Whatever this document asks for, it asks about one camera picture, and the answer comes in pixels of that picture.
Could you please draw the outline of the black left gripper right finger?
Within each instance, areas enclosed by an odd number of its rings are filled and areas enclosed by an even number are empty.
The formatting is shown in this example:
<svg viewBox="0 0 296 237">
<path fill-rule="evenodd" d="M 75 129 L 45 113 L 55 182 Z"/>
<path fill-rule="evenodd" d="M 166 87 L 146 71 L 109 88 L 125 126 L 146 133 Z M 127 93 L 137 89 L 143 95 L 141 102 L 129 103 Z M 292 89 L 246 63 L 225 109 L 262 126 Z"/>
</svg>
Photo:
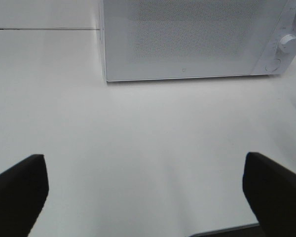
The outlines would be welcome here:
<svg viewBox="0 0 296 237">
<path fill-rule="evenodd" d="M 267 237 L 296 237 L 296 173 L 263 154 L 249 152 L 242 189 Z"/>
</svg>

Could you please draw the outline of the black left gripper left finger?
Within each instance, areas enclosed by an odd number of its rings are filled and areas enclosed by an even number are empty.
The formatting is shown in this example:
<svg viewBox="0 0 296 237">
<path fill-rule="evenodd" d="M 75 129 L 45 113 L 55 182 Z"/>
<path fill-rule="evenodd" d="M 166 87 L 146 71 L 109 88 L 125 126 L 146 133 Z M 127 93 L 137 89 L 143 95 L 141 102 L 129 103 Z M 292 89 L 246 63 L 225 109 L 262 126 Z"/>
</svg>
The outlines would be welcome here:
<svg viewBox="0 0 296 237">
<path fill-rule="evenodd" d="M 27 237 L 49 193 L 44 155 L 31 155 L 0 174 L 0 237 Z"/>
</svg>

